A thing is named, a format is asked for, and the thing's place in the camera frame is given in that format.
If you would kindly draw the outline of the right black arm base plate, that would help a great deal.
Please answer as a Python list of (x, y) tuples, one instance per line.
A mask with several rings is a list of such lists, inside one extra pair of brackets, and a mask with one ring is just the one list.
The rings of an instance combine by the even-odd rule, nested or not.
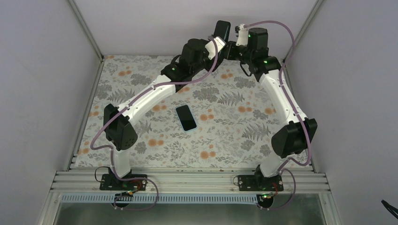
[(239, 175), (237, 177), (239, 191), (284, 191), (282, 177), (276, 175), (273, 177), (262, 177), (255, 175)]

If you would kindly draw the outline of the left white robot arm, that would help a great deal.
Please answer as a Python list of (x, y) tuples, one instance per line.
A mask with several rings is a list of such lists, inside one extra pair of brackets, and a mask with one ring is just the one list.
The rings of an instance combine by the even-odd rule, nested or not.
[(131, 99), (104, 110), (104, 132), (106, 139), (113, 144), (111, 171), (112, 184), (119, 190), (130, 185), (131, 172), (127, 151), (138, 139), (134, 125), (160, 101), (175, 94), (187, 84), (205, 79), (215, 70), (220, 53), (226, 42), (220, 37), (190, 39), (182, 53), (161, 70), (160, 74), (146, 89)]

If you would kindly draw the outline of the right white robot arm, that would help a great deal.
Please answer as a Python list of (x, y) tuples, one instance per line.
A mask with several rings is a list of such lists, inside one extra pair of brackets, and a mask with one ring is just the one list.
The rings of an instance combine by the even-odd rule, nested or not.
[(293, 160), (294, 154), (309, 150), (317, 122), (309, 119), (299, 108), (285, 83), (281, 64), (276, 57), (269, 56), (267, 29), (241, 24), (235, 32), (237, 41), (227, 44), (225, 59), (237, 60), (241, 66), (248, 66), (245, 75), (253, 75), (266, 89), (282, 126), (271, 138), (272, 151), (255, 170), (255, 187), (265, 191), (272, 185), (272, 178), (280, 174), (288, 161)]

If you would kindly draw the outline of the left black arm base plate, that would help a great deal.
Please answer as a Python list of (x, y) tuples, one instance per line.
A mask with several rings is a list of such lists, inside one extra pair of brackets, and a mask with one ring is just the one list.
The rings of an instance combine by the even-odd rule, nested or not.
[(146, 174), (132, 174), (128, 175), (126, 179), (131, 177), (135, 178), (129, 181), (118, 180), (113, 174), (103, 174), (100, 181), (100, 190), (112, 190), (112, 191), (145, 191), (146, 181), (142, 183), (139, 178), (147, 178)]

